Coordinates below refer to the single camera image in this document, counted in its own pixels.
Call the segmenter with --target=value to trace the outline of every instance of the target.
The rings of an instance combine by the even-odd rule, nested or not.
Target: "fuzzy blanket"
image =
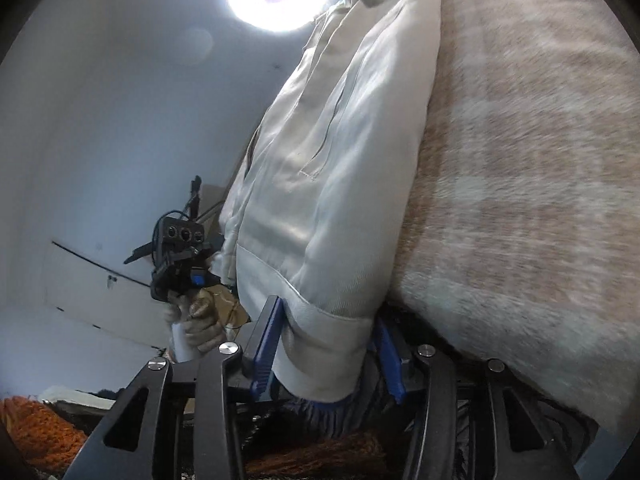
[[[640,56],[603,0],[442,0],[390,298],[638,430]]]

